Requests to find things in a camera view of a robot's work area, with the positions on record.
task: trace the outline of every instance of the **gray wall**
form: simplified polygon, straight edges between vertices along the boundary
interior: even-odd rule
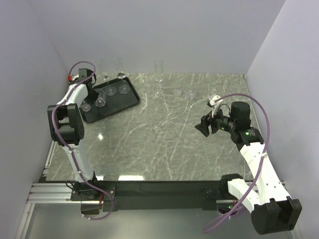
[[[0,0],[0,238],[10,239],[50,145],[46,107],[66,71],[25,0]]]
[[[29,0],[68,69],[115,55],[127,72],[247,73],[285,0]]]
[[[250,94],[270,118],[271,160],[303,205],[305,239],[318,238],[318,9],[318,0],[287,0],[247,74]]]

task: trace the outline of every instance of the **purple cable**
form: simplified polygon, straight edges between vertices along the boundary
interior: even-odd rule
[[[89,77],[85,78],[83,81],[79,82],[79,83],[69,92],[69,94],[66,96],[66,99],[65,99],[64,101],[62,101],[60,104],[58,104],[58,105],[53,109],[51,117],[52,117],[52,124],[53,124],[53,128],[54,128],[55,134],[56,134],[56,136],[59,138],[59,140],[63,143],[63,145],[64,145],[65,147],[67,147],[67,148],[71,151],[71,156],[72,156],[74,165],[75,165],[75,167],[76,167],[76,170],[79,172],[79,175],[80,175],[81,179],[83,180],[83,182],[86,183],[86,184],[87,184],[88,186],[90,186],[91,188],[93,188],[93,189],[95,189],[95,190],[98,190],[98,191],[100,191],[101,193],[105,194],[105,195],[111,200],[111,209],[110,209],[110,211],[109,211],[106,215],[104,215],[104,216],[102,216],[102,217],[100,217],[100,218],[91,218],[91,217],[89,217],[89,216],[87,216],[87,215],[84,215],[84,217],[85,217],[85,218],[88,218],[89,220],[100,220],[100,219],[104,219],[104,218],[108,217],[108,216],[111,214],[111,212],[113,211],[113,208],[114,208],[113,198],[111,197],[111,195],[110,195],[109,193],[107,193],[107,192],[104,191],[103,189],[100,189],[100,188],[98,188],[98,187],[96,187],[96,186],[90,184],[90,183],[84,178],[84,176],[83,176],[82,173],[81,173],[81,169],[80,169],[80,167],[79,167],[79,164],[78,164],[78,162],[76,161],[75,154],[74,154],[72,148],[65,142],[65,140],[64,140],[63,137],[62,137],[62,135],[60,134],[60,132],[59,132],[59,130],[58,130],[58,127],[57,127],[57,125],[56,125],[55,117],[54,117],[55,114],[56,114],[56,111],[57,111],[62,105],[64,105],[64,104],[69,100],[69,98],[71,97],[71,95],[72,95],[72,93],[75,91],[75,89],[78,88],[81,84],[83,84],[83,83],[85,83],[86,81],[88,81],[88,80],[89,80],[91,77],[93,77],[94,74],[95,74],[96,68],[95,68],[95,66],[94,66],[91,62],[88,62],[88,61],[80,61],[80,62],[74,64],[74,65],[71,67],[71,70],[69,71],[69,75],[71,75],[71,72],[72,72],[73,68],[74,68],[75,66],[77,66],[78,64],[80,64],[80,63],[88,63],[88,64],[90,64],[91,66],[93,66],[93,69],[94,69],[94,70],[93,70],[93,73],[92,73]]]
[[[230,96],[245,96],[245,97],[248,97],[250,98],[251,100],[253,100],[259,107],[260,109],[262,110],[262,112],[264,113],[264,116],[265,116],[265,119],[266,119],[266,125],[267,125],[267,138],[266,138],[266,141],[265,141],[265,147],[263,149],[263,152],[262,152],[262,155],[263,153],[266,152],[267,150],[267,147],[268,147],[268,143],[269,143],[269,135],[270,135],[270,126],[269,126],[269,120],[268,120],[268,116],[266,114],[266,111],[265,109],[262,107],[262,105],[253,97],[249,96],[249,95],[246,95],[246,94],[242,94],[242,93],[234,93],[234,94],[229,94],[229,95],[225,95],[225,96],[222,96],[220,97],[219,99],[215,100],[215,102],[218,102],[224,98],[227,98],[227,97],[230,97]],[[249,188],[247,189],[246,193],[238,200],[238,203],[226,214],[223,214],[217,218],[215,218],[214,220],[210,221],[204,228],[203,228],[203,232],[204,233],[209,233],[213,230],[215,230],[217,227],[219,227],[223,222],[225,222],[225,220],[230,216],[232,215],[233,212],[237,211],[238,209],[238,206],[244,201],[244,199],[248,196],[248,194],[250,193],[250,191],[253,189],[253,187],[255,186],[256,182],[257,182],[257,179],[259,177],[259,174],[261,172],[261,169],[262,169],[262,166],[263,166],[263,161],[264,161],[264,156],[261,156],[260,157],[260,163],[259,163],[259,166],[258,166],[258,170],[257,170],[257,173],[256,173],[256,176],[252,182],[252,184],[249,186]],[[220,219],[220,221],[218,223],[216,223],[213,227],[209,228],[209,226],[215,222],[216,220]]]

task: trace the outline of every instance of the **purple hose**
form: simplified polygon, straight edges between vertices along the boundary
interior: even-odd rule
[[[109,211],[106,215],[104,215],[104,216],[102,216],[102,217],[100,217],[100,218],[91,218],[91,217],[89,217],[89,216],[87,216],[87,215],[84,216],[85,218],[88,218],[88,219],[90,219],[90,220],[100,220],[100,219],[104,219],[104,218],[108,217],[108,216],[111,214],[111,212],[113,211],[113,208],[114,208],[113,198],[112,198],[111,195],[108,194],[106,191],[104,191],[103,189],[100,189],[100,188],[98,188],[98,187],[96,187],[96,186],[90,184],[90,183],[84,178],[84,176],[83,176],[82,173],[81,173],[81,169],[79,168],[79,164],[78,164],[78,162],[76,161],[76,157],[75,157],[75,154],[74,154],[72,148],[71,148],[71,147],[65,142],[65,140],[63,139],[62,135],[60,134],[60,132],[59,132],[59,130],[58,130],[58,127],[57,127],[56,121],[55,121],[56,111],[57,111],[62,105],[64,105],[64,104],[68,101],[68,99],[71,97],[72,93],[75,91],[76,88],[78,88],[81,84],[83,84],[83,83],[85,83],[86,81],[88,81],[88,80],[89,80],[91,77],[93,77],[94,74],[95,74],[96,68],[95,68],[95,66],[94,66],[91,62],[88,62],[88,61],[80,61],[80,62],[74,64],[74,65],[71,67],[71,70],[70,70],[70,72],[69,72],[69,75],[71,75],[71,72],[72,72],[73,68],[74,68],[75,66],[77,66],[78,64],[80,64],[80,63],[88,63],[88,64],[90,64],[91,66],[93,66],[93,69],[94,69],[94,70],[93,70],[93,73],[92,73],[89,77],[85,78],[83,81],[79,82],[79,83],[69,92],[69,94],[66,96],[66,99],[65,99],[64,101],[62,101],[60,104],[58,104],[58,105],[53,109],[51,117],[52,117],[52,124],[53,124],[53,128],[54,128],[55,134],[56,134],[56,136],[59,138],[59,140],[63,143],[63,145],[64,145],[65,147],[67,147],[67,148],[71,151],[71,156],[72,156],[74,165],[75,165],[75,167],[76,167],[76,170],[79,172],[79,175],[80,175],[80,177],[82,178],[83,182],[86,183],[86,184],[87,184],[88,186],[90,186],[91,188],[93,188],[93,189],[95,189],[95,190],[98,190],[98,191],[100,191],[101,193],[105,194],[105,195],[111,200],[111,209],[110,209],[110,211]]]
[[[260,109],[262,110],[262,112],[264,113],[264,116],[265,116],[265,119],[266,119],[266,125],[267,125],[267,138],[266,138],[266,141],[265,141],[265,147],[264,147],[264,150],[262,152],[262,155],[263,153],[266,152],[267,150],[267,147],[268,147],[268,143],[269,143],[269,135],[270,135],[270,127],[269,127],[269,120],[268,120],[268,116],[266,114],[266,111],[265,109],[262,107],[262,105],[253,97],[249,96],[249,95],[246,95],[246,94],[242,94],[242,93],[234,93],[234,94],[229,94],[229,95],[225,95],[225,96],[222,96],[220,97],[219,99],[215,100],[215,102],[218,102],[224,98],[227,98],[227,97],[230,97],[230,96],[245,96],[245,97],[248,97],[250,99],[252,99],[259,107]],[[217,227],[219,227],[230,215],[232,215],[233,212],[237,211],[238,210],[238,206],[244,201],[244,199],[248,196],[248,194],[250,193],[250,191],[253,189],[253,187],[255,186],[256,182],[257,182],[257,179],[259,177],[259,174],[261,172],[261,169],[262,169],[262,166],[263,166],[263,161],[264,161],[264,156],[261,156],[260,158],[260,163],[259,163],[259,166],[258,166],[258,170],[257,170],[257,173],[256,173],[256,176],[252,182],[252,184],[249,186],[248,190],[246,191],[246,193],[238,200],[238,203],[226,214],[223,214],[217,218],[215,218],[214,220],[212,220],[211,222],[209,222],[203,229],[203,232],[204,233],[209,233],[213,230],[215,230]],[[218,223],[216,223],[213,227],[209,228],[209,226],[211,224],[213,224],[216,220],[220,219],[220,221]]]

